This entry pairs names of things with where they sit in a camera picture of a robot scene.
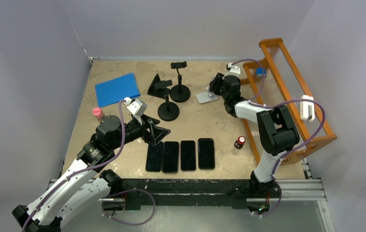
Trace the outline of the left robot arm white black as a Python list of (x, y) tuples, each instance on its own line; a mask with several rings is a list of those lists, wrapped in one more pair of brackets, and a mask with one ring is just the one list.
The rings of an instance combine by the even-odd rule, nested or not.
[(81, 211), (100, 198), (115, 198), (123, 190), (122, 179), (104, 167), (124, 145), (141, 138), (156, 145), (170, 134), (157, 127), (160, 121), (143, 115), (125, 124), (123, 117), (105, 116), (96, 132), (68, 170), (44, 194), (29, 205), (17, 206), (12, 214), (24, 232), (59, 232)]

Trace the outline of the black folding phone stand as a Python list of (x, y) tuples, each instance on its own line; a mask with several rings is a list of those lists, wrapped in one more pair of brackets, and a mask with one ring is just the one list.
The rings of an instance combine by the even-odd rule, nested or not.
[(161, 80), (159, 74), (156, 74), (148, 88), (147, 94), (164, 99), (169, 94), (170, 89), (168, 87), (172, 84), (172, 80)]

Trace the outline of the silver phone stand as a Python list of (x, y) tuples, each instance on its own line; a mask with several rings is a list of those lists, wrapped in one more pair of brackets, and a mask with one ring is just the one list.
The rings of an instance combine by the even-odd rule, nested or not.
[(204, 88), (204, 92), (198, 93), (196, 95), (196, 99), (199, 102), (199, 104), (204, 104), (208, 102), (213, 102), (219, 99), (219, 96), (210, 92), (209, 87)]

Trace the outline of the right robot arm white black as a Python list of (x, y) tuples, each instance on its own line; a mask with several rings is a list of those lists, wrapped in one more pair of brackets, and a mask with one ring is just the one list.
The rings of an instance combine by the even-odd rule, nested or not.
[(275, 171), (286, 152), (300, 142), (299, 132), (286, 105), (269, 108), (253, 105), (241, 95), (240, 79), (217, 73), (209, 83), (211, 93), (223, 98), (224, 107), (233, 117), (255, 122), (258, 126), (263, 153), (251, 172), (249, 190), (262, 196), (274, 183)]

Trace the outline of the black round-base pole stand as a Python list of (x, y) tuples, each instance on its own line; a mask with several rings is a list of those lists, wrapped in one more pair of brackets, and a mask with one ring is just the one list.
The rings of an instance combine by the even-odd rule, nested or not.
[(178, 84), (170, 89), (170, 97), (173, 101), (181, 103), (186, 102), (190, 98), (190, 89), (182, 84), (182, 75), (179, 69), (187, 67), (187, 62), (171, 62), (171, 69), (177, 71)]

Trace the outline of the purple-cased phone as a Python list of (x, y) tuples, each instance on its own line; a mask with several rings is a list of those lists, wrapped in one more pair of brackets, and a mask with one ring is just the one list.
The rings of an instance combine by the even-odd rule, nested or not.
[(181, 141), (180, 143), (181, 170), (196, 170), (196, 147), (195, 141)]

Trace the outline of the black phone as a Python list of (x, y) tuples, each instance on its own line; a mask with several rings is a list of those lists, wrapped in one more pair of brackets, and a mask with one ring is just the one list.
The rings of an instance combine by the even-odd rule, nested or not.
[(160, 172), (163, 160), (163, 142), (156, 145), (149, 144), (147, 148), (146, 166), (147, 172)]
[(164, 143), (161, 167), (163, 173), (178, 172), (179, 148), (179, 142), (167, 141)]
[(215, 148), (213, 139), (198, 139), (198, 162), (200, 169), (212, 170), (215, 168)]

